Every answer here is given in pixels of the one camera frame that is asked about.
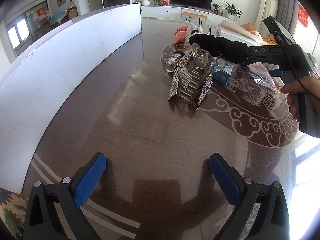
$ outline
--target small table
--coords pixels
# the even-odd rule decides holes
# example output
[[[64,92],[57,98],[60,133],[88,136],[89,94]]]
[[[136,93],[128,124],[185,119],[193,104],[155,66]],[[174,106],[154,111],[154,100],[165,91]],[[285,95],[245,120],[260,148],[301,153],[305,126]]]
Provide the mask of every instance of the small table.
[[[195,13],[188,13],[188,12],[183,12],[181,15],[186,15],[187,18],[186,18],[186,22],[190,22],[191,20],[191,17],[196,17],[196,18],[199,18],[199,24],[202,25],[202,20],[205,19],[207,20],[208,17],[205,16],[205,15],[201,15],[201,14],[195,14]]]

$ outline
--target red banner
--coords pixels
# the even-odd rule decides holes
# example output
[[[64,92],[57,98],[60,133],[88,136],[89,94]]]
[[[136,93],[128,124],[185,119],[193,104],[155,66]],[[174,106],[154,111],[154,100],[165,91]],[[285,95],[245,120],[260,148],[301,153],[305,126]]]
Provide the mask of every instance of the red banner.
[[[301,5],[299,5],[298,19],[303,23],[305,27],[308,27],[309,15]]]
[[[37,15],[38,15],[39,22],[42,22],[42,21],[46,20],[46,16],[45,16],[45,13],[44,13],[44,8],[38,9],[37,10]]]
[[[44,14],[44,8],[40,8],[39,10],[37,10],[37,15],[40,16]]]

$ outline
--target floral fabric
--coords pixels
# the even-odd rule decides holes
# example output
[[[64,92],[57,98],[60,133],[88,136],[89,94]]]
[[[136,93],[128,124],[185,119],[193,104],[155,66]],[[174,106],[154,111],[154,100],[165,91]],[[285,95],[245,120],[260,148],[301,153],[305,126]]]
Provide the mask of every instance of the floral fabric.
[[[0,218],[17,240],[22,239],[27,205],[28,199],[23,195],[0,188]]]

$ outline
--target metal cap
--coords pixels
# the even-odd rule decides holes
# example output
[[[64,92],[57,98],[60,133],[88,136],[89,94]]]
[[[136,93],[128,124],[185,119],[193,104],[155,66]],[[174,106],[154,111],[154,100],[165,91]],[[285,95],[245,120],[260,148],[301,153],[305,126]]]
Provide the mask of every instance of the metal cap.
[[[244,178],[244,182],[245,182],[246,184],[251,184],[251,183],[252,183],[252,179],[249,178],[249,177],[245,177],[245,178]]]
[[[63,178],[63,180],[62,180],[62,182],[64,183],[64,184],[67,184],[67,183],[69,183],[71,181],[71,178],[70,177],[65,177],[65,178]]]
[[[280,182],[278,182],[278,181],[275,181],[275,182],[273,183],[273,185],[275,185],[275,187],[281,187],[281,184],[280,184]]]
[[[33,184],[33,186],[35,186],[35,187],[39,187],[41,185],[41,181],[36,181],[34,184]]]

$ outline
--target window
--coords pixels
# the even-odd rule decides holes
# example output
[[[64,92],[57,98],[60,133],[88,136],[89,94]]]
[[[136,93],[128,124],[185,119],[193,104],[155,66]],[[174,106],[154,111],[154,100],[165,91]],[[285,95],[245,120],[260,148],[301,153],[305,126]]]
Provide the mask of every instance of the window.
[[[8,31],[8,34],[9,34],[9,38],[10,38],[12,47],[15,49],[20,44],[20,41],[19,41],[19,38],[18,38],[18,35],[17,35],[17,32],[16,32],[16,28],[12,27]]]
[[[17,51],[31,38],[26,14],[20,15],[14,21],[8,24],[7,30],[12,47],[15,51]]]
[[[20,34],[20,38],[25,40],[29,37],[30,33],[28,30],[26,19],[22,19],[20,22],[17,23],[18,31]]]

